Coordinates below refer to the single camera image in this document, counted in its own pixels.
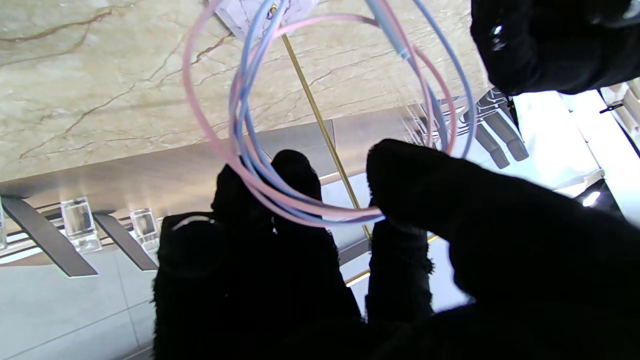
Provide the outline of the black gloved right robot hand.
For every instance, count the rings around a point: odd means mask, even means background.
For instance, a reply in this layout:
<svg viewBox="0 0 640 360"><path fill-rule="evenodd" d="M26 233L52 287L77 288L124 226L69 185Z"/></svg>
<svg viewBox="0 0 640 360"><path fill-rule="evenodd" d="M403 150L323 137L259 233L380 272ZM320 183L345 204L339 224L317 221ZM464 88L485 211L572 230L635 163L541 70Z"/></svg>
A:
<svg viewBox="0 0 640 360"><path fill-rule="evenodd" d="M366 319L325 228L226 165L210 212L163 219L154 360L637 360L639 230L395 139L366 158Z"/></svg>

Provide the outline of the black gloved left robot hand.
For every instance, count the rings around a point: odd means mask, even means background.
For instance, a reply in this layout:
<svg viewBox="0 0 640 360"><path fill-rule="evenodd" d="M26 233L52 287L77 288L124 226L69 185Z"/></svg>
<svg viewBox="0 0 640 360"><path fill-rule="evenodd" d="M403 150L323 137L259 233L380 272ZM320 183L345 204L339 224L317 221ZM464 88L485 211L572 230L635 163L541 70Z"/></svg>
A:
<svg viewBox="0 0 640 360"><path fill-rule="evenodd" d="M640 74L637 0L473 0L471 37L508 96L576 95Z"/></svg>

